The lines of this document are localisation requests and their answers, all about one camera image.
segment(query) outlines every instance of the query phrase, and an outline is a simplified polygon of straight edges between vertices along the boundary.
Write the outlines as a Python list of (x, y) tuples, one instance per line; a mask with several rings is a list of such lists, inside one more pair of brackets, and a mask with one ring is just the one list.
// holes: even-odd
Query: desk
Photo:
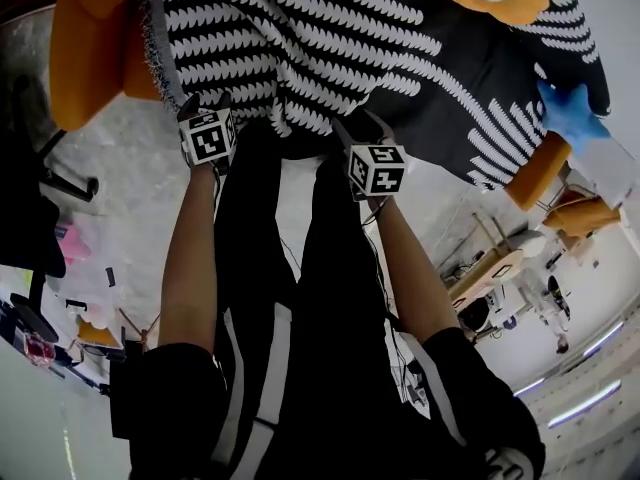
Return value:
[(522, 250), (501, 252), (491, 249), (471, 267), (464, 277), (449, 290), (453, 307), (460, 313), (474, 300), (484, 297), (496, 286), (518, 272), (524, 259)]

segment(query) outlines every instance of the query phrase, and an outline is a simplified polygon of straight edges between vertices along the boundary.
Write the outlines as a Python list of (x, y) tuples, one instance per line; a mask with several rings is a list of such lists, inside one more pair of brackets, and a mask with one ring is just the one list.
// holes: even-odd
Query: black office chair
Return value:
[(11, 304), (27, 329), (56, 343), (58, 335), (40, 310), (42, 292), (45, 275), (64, 277), (66, 265), (55, 236), (60, 210), (40, 193), (40, 182), (91, 201), (98, 190), (98, 181), (92, 178), (87, 190), (82, 190), (44, 165), (44, 158), (64, 137), (64, 132), (57, 132), (40, 151), (34, 151), (20, 101), (28, 88), (27, 77), (15, 81), (12, 94), (15, 132), (0, 132), (0, 264), (33, 271), (29, 297), (13, 293)]
[(18, 139), (21, 140), (25, 146), (28, 146), (32, 152), (32, 158), (30, 160), (32, 163), (31, 169), (41, 183), (81, 199), (82, 201), (91, 201), (93, 196), (98, 193), (98, 189), (100, 187), (97, 178), (89, 178), (87, 180), (87, 189), (84, 190), (65, 180), (44, 164), (45, 158), (67, 134), (66, 131), (58, 130), (42, 147), (42, 149), (40, 149), (40, 151), (35, 152), (33, 150), (31, 138), (27, 131), (25, 114), (21, 101), (22, 94), (29, 89), (29, 87), (29, 78), (25, 75), (21, 75), (16, 79), (13, 84), (13, 93), (11, 95), (11, 107), (13, 112), (13, 129), (18, 136)]

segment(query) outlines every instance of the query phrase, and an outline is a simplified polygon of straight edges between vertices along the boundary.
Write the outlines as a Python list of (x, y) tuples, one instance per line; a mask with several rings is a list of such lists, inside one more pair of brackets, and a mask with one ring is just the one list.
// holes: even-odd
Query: chair leg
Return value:
[(98, 193), (98, 180), (96, 178), (90, 178), (87, 183), (87, 190), (82, 190), (76, 187), (73, 183), (65, 180), (62, 176), (57, 175), (48, 167), (45, 167), (40, 181), (45, 185), (53, 187), (65, 194), (76, 197), (82, 201), (90, 202), (93, 196)]
[(62, 140), (62, 138), (67, 134), (66, 131), (64, 130), (58, 130), (53, 137), (51, 137), (49, 139), (49, 142), (47, 142), (44, 146), (42, 146), (42, 149), (40, 149), (40, 151), (38, 151), (38, 158), (40, 159), (40, 161), (44, 161), (44, 159), (46, 158), (46, 156), (51, 153), (51, 151), (53, 150), (53, 148), (55, 148), (58, 145), (58, 142), (60, 142)]

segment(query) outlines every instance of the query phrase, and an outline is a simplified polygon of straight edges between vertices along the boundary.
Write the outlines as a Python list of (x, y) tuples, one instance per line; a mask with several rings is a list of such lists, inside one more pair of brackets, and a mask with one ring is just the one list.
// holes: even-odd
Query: chair wheel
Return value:
[(89, 181), (87, 181), (87, 192), (95, 196), (98, 190), (100, 190), (100, 181), (98, 181), (98, 178), (89, 178)]

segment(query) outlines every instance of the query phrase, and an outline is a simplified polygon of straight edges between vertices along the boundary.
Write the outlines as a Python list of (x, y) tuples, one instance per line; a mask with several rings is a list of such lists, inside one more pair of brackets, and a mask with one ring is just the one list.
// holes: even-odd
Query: gray floor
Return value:
[[(5, 123), (10, 120), (8, 101), (16, 76), (37, 77), (46, 87), (51, 18), (47, 11), (0, 28), (0, 117)], [(53, 129), (42, 112), (34, 112), (30, 124), (36, 142)], [(117, 267), (122, 306), (136, 323), (148, 324), (159, 311), (164, 260), (188, 179), (173, 116), (161, 103), (118, 97), (86, 127), (69, 134), (53, 157), (60, 174), (99, 178), (100, 192), (91, 204), (57, 192), (47, 194), (65, 209), (110, 218), (117, 247), (114, 256), (121, 262)], [(298, 261), (311, 214), (316, 165), (307, 160), (285, 162), (283, 167), (278, 221)], [(540, 217), (523, 214), (503, 192), (483, 194), (440, 167), (418, 160), (411, 161), (398, 201), (437, 266), (474, 229), (473, 212), (495, 216), (507, 231)], [(442, 268), (458, 258), (468, 260), (486, 247), (476, 231)]]

